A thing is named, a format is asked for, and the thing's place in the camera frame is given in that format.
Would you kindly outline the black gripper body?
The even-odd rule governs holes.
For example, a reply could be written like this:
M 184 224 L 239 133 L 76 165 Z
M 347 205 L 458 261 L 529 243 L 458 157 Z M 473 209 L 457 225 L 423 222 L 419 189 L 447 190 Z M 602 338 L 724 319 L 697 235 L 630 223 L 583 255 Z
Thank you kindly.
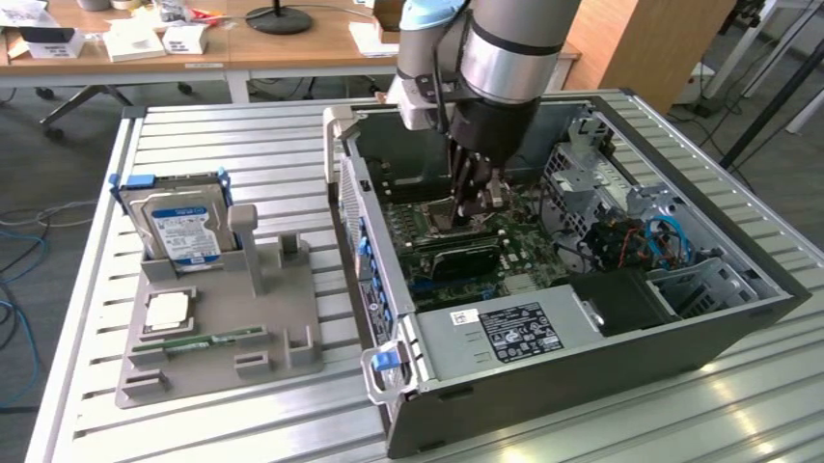
M 449 124 L 450 153 L 478 153 L 493 167 L 503 167 L 517 154 L 541 99 L 510 105 L 467 99 L 454 106 Z

